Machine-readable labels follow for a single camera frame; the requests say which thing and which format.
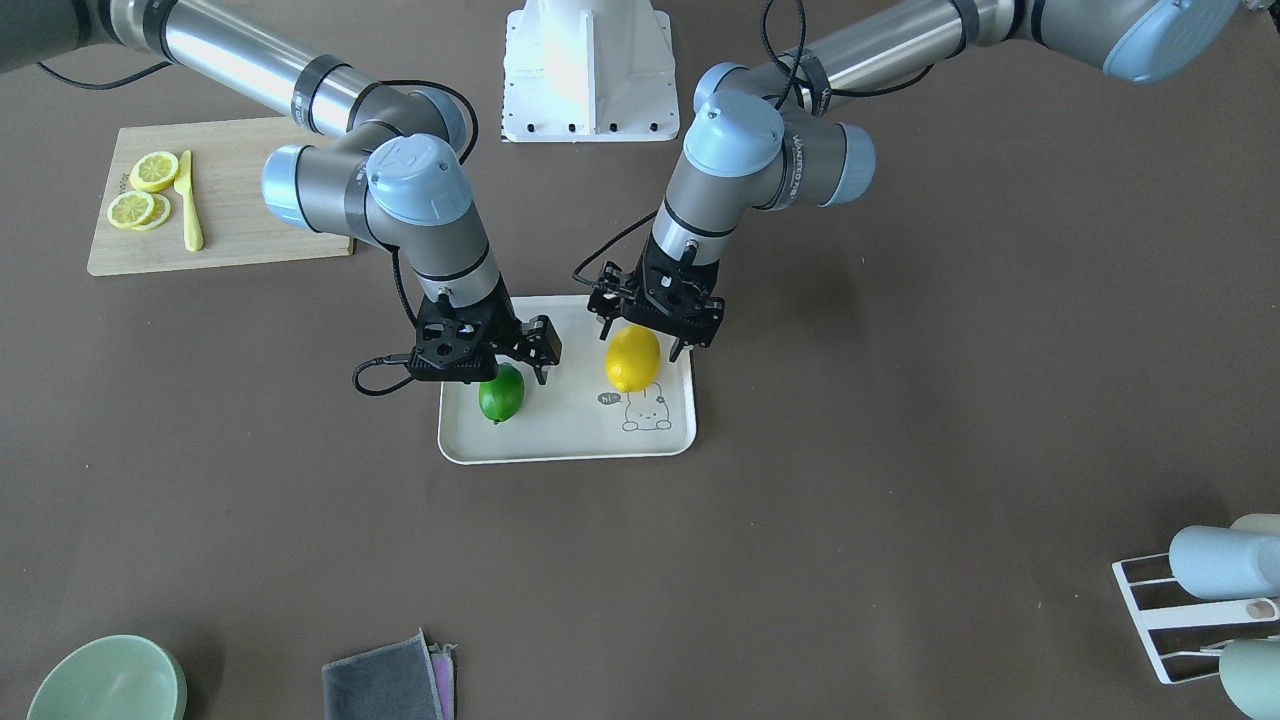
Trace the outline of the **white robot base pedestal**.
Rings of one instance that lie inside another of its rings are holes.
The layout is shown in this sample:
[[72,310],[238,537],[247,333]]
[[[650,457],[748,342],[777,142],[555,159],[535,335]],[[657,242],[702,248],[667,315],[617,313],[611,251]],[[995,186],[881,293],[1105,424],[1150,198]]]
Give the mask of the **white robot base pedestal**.
[[502,138],[660,142],[680,128],[671,19],[649,1],[526,1],[506,19]]

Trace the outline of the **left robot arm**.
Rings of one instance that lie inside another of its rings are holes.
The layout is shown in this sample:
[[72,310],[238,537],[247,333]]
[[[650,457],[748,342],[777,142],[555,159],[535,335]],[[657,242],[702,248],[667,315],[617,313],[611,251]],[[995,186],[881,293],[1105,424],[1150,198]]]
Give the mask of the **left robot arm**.
[[694,118],[637,265],[607,263],[589,310],[667,334],[671,356],[707,347],[724,315],[721,259],[744,214],[828,208],[865,193],[876,147],[861,128],[827,124],[852,99],[904,90],[970,47],[1024,38],[1144,85],[1201,55],[1236,1],[901,1],[750,69],[727,61],[699,79]]

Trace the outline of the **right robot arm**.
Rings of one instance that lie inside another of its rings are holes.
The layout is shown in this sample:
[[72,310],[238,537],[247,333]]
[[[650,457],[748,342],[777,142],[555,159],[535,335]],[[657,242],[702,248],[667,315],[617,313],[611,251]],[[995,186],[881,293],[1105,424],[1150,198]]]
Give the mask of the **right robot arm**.
[[282,222],[404,258],[422,286],[416,340],[385,356],[415,380],[493,380],[500,359],[543,380],[561,360],[547,316],[520,320],[458,151],[463,114],[447,92],[403,94],[215,1],[5,1],[3,69],[95,44],[155,53],[330,137],[284,146],[262,170]]

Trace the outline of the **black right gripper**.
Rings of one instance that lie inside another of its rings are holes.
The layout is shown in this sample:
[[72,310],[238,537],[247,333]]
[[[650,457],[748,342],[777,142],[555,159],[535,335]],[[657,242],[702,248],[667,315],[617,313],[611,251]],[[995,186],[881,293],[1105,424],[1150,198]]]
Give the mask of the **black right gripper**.
[[457,307],[444,296],[424,299],[419,309],[408,373],[416,380],[484,382],[498,374],[499,359],[527,364],[547,384],[547,369],[561,364],[562,342],[548,315],[521,324],[506,290]]

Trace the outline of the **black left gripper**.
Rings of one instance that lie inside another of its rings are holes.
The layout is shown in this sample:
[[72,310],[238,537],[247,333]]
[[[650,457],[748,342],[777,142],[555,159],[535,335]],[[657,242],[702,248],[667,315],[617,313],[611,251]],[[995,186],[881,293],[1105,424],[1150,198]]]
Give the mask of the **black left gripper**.
[[689,346],[710,346],[724,316],[724,300],[713,295],[721,264],[698,265],[689,254],[672,258],[649,238],[632,272],[607,263],[588,300],[588,310],[602,324],[599,341],[608,340],[622,316],[673,337],[669,363],[677,363]]

